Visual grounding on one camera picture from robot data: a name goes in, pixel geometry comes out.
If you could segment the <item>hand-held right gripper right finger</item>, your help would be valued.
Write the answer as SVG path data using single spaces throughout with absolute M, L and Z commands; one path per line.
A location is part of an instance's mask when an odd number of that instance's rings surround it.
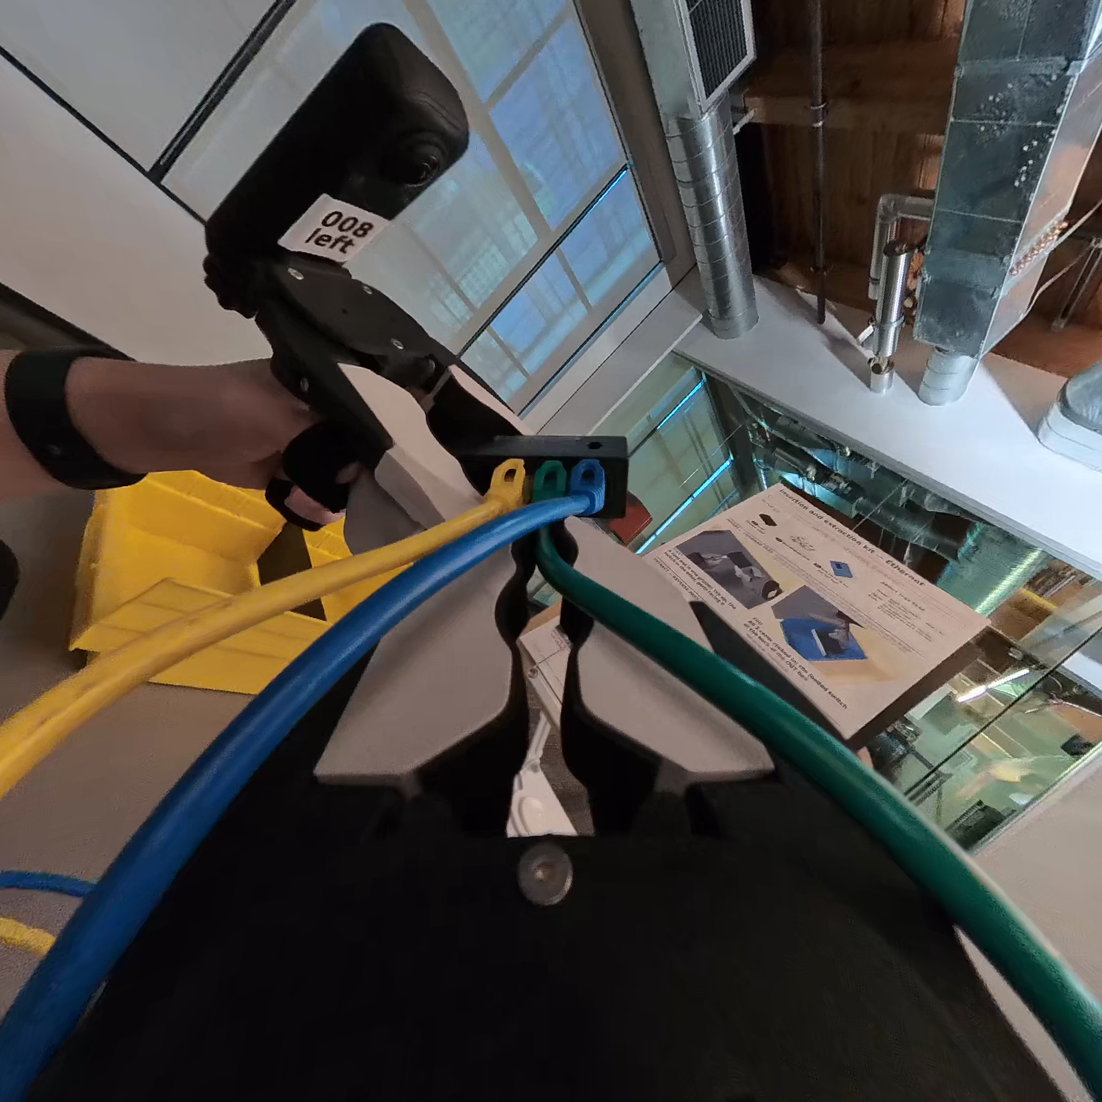
M 574 568 L 711 652 L 679 585 L 599 528 L 566 528 Z M 585 713 L 690 781 L 750 781 L 774 770 L 763 744 L 587 616 L 573 626 L 572 661 Z

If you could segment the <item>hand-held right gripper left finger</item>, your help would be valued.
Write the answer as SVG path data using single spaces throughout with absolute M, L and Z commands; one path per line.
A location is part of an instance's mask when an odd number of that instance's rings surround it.
M 317 781 L 410 780 L 505 713 L 519 655 L 501 601 L 515 571 L 505 546 L 379 642 L 313 769 Z

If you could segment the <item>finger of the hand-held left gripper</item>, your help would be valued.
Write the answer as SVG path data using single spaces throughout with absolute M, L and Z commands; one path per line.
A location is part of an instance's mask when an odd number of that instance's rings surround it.
M 435 440 L 447 449 L 528 433 L 523 421 L 463 366 L 447 368 L 425 399 L 425 419 Z
M 366 368 L 340 368 L 392 438 L 375 470 L 351 486 L 342 525 L 351 554 L 400 542 L 483 501 L 413 395 Z

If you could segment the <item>black network switch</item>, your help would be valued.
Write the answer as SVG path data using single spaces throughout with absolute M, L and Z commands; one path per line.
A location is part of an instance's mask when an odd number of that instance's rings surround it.
M 479 492 L 485 492 L 494 469 L 519 459 L 534 475 L 543 462 L 559 461 L 568 474 L 586 459 L 601 463 L 605 475 L 601 520 L 619 520 L 628 511 L 629 449 L 623 436 L 493 436 L 481 442 L 463 442 L 451 453 Z

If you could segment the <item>yellow plastic bin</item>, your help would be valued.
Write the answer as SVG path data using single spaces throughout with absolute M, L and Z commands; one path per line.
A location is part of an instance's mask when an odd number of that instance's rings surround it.
M 94 495 L 75 577 L 68 648 L 101 655 L 179 616 L 350 558 L 343 524 L 284 529 L 260 491 L 197 473 L 147 476 Z M 303 601 L 207 647 L 153 682 L 258 694 L 292 659 L 395 572 Z

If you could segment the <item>person's left hand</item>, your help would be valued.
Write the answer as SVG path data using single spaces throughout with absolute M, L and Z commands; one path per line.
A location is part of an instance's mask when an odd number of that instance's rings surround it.
M 64 398 L 75 429 L 124 474 L 197 473 L 261 492 L 284 449 L 320 419 L 267 361 L 170 366 L 80 358 Z

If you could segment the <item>white rounded plate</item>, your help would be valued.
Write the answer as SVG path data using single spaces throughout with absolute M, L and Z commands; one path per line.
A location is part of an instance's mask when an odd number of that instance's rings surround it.
M 551 731 L 551 722 L 540 714 L 525 761 L 514 778 L 506 836 L 576 836 L 570 819 L 542 770 L 542 755 Z

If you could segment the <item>large gridded window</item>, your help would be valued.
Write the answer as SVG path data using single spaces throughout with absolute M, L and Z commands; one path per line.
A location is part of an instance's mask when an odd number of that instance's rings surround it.
M 2 47 L 208 217 L 372 24 L 459 92 L 459 166 L 353 264 L 515 412 L 658 270 L 573 3 L 13 2 Z

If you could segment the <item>printed instruction poster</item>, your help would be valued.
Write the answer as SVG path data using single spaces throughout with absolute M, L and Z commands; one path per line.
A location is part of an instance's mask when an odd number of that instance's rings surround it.
M 988 617 L 784 486 L 643 559 L 742 640 L 851 749 L 951 680 L 989 627 Z

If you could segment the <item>black wristband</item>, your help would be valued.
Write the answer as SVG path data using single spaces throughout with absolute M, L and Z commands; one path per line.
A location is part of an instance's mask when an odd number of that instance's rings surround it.
M 65 383 L 76 361 L 88 357 L 128 361 L 126 354 L 101 347 L 17 352 L 4 381 L 9 423 L 38 466 L 61 486 L 89 492 L 135 486 L 145 474 L 106 462 L 72 420 Z

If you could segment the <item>metal vent grille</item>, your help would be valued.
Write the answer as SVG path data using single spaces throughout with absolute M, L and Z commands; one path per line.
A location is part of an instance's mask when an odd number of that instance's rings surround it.
M 755 59 L 750 2 L 686 2 L 683 28 L 694 96 L 706 113 Z

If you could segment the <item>silver round duct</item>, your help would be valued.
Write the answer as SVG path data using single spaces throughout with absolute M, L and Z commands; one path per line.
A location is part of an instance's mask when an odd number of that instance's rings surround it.
M 702 113 L 691 82 L 683 3 L 674 3 L 681 54 L 669 62 L 661 113 L 674 181 L 706 301 L 704 324 L 723 340 L 758 322 L 740 184 L 730 88 Z

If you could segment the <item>rectangular metal duct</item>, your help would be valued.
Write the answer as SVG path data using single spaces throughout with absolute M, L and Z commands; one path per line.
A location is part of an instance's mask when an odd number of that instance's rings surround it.
M 1100 125 L 1099 2 L 971 2 L 931 209 L 918 399 L 959 400 L 1027 314 Z

